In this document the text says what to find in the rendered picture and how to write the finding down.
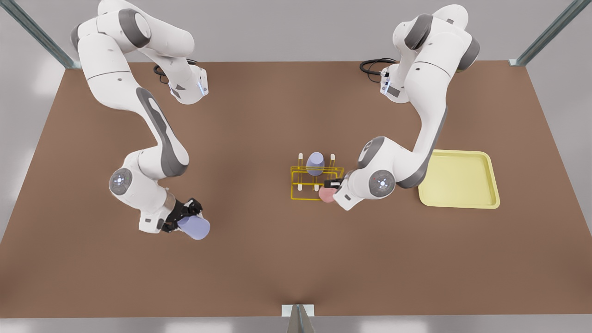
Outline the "lavender cup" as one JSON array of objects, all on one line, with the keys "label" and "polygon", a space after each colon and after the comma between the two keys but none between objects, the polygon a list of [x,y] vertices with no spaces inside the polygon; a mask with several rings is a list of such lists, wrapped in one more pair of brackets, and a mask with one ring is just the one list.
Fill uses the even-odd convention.
[{"label": "lavender cup", "polygon": [[313,152],[306,164],[306,169],[309,175],[318,177],[324,172],[324,155],[320,152]]},{"label": "lavender cup", "polygon": [[210,232],[210,222],[201,216],[186,216],[177,224],[193,240],[203,240]]}]

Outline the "pale yellow tray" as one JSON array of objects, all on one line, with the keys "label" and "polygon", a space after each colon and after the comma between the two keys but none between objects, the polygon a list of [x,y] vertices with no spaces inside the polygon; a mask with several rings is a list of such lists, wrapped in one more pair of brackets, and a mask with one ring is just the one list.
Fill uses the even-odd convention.
[{"label": "pale yellow tray", "polygon": [[435,149],[418,189],[426,206],[496,209],[500,205],[490,156],[480,151]]}]

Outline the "silver frame post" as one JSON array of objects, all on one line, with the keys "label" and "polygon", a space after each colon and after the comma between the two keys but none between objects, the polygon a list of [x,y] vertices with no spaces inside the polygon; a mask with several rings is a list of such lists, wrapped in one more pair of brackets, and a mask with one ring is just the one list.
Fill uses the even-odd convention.
[{"label": "silver frame post", "polygon": [[590,3],[592,0],[573,0],[518,58],[509,60],[509,65],[526,66]]},{"label": "silver frame post", "polygon": [[0,0],[2,7],[23,29],[32,36],[65,69],[80,69],[80,63],[74,61],[39,25],[24,11],[15,0]]},{"label": "silver frame post", "polygon": [[289,317],[287,333],[315,333],[310,318],[315,315],[314,305],[282,305],[282,317]]}]

